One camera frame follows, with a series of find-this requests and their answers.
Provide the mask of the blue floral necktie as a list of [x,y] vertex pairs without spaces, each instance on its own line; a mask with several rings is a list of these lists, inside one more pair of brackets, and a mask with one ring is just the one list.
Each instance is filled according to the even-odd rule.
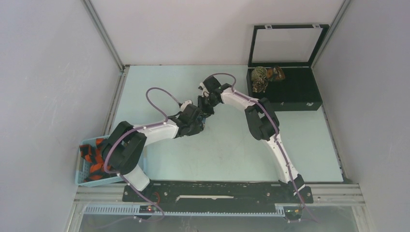
[[205,121],[206,121],[206,118],[205,118],[205,117],[199,117],[199,118],[198,118],[198,128],[199,128],[199,131],[203,131],[203,130],[205,129]]

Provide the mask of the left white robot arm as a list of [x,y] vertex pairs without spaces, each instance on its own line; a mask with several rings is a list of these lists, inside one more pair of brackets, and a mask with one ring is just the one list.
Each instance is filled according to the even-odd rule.
[[149,185],[150,178],[139,165],[144,148],[162,140],[199,134],[205,128],[205,120],[205,113],[189,103],[177,114],[150,125],[134,126],[122,121],[101,148],[104,169],[134,187],[134,195],[139,200],[148,201],[153,188]]

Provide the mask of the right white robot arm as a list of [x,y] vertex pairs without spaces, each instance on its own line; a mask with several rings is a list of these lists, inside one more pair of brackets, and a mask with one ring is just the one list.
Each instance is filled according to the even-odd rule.
[[214,114],[218,104],[231,105],[245,113],[251,135],[270,149],[276,162],[282,198],[287,202],[298,199],[306,185],[284,148],[278,118],[269,100],[247,96],[230,84],[222,85],[214,76],[207,77],[198,88],[202,91],[198,103],[207,115]]

